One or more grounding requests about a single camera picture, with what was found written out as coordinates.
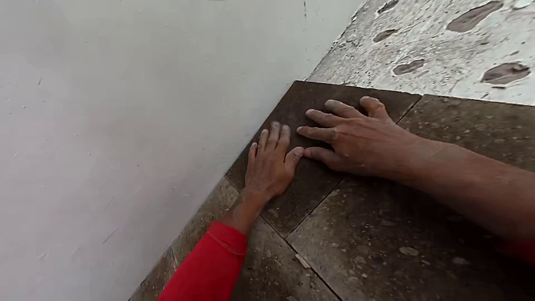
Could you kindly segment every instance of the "floor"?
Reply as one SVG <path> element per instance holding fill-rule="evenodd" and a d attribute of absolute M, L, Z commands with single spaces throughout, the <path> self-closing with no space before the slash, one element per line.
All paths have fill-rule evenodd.
<path fill-rule="evenodd" d="M 412 133 L 535 171 L 535 107 L 296 81 L 264 125 L 311 124 L 308 108 L 329 98 L 358 107 L 363 95 L 380 98 Z M 294 135 L 290 148 L 298 144 L 320 145 Z M 132 300 L 155 300 L 228 210 L 243 188 L 246 158 L 244 150 Z M 303 160 L 288 191 L 257 220 L 232 300 L 533 300 L 534 272 L 422 193 Z"/>

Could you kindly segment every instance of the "red shirt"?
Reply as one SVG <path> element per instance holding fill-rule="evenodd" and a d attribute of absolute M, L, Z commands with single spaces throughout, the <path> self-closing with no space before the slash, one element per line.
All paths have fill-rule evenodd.
<path fill-rule="evenodd" d="M 165 286 L 158 301 L 228 301 L 247 254 L 247 237 L 215 222 Z"/>

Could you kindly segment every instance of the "speckled tile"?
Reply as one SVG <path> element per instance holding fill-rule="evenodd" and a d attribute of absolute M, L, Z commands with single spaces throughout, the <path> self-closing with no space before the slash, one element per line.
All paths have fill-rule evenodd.
<path fill-rule="evenodd" d="M 535 171 L 535 107 L 424 95 L 399 125 Z"/>
<path fill-rule="evenodd" d="M 259 217 L 251 229 L 249 253 L 231 300 L 339 300 L 313 270 L 303 267 L 296 254 Z"/>

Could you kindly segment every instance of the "painted wall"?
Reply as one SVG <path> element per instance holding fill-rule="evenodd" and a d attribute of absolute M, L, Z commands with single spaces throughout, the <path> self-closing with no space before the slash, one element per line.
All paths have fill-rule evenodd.
<path fill-rule="evenodd" d="M 2 0 L 0 299 L 126 300 L 361 0 Z"/>

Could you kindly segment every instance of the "concrete floor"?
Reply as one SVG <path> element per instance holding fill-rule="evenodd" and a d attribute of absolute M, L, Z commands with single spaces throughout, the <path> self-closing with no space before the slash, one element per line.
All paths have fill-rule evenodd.
<path fill-rule="evenodd" d="M 534 104 L 529 73 L 507 84 L 482 82 L 493 66 L 533 63 L 535 5 L 513 10 L 512 4 L 498 3 L 459 33 L 446 27 L 482 3 L 368 1 L 308 80 Z M 521 26 L 526 30 L 514 34 Z M 299 119 L 302 113 L 287 115 Z M 408 102 L 398 117 L 420 136 L 535 171 L 534 114 L 533 107 L 425 95 Z M 160 279 L 228 210 L 241 189 L 242 158 L 132 300 L 155 300 L 165 283 Z M 494 236 L 428 196 L 385 180 L 315 171 L 332 185 L 319 191 L 296 184 L 286 200 L 299 194 L 304 200 L 287 208 L 275 200 L 257 220 L 233 300 L 533 300 L 531 268 L 499 255 Z"/>

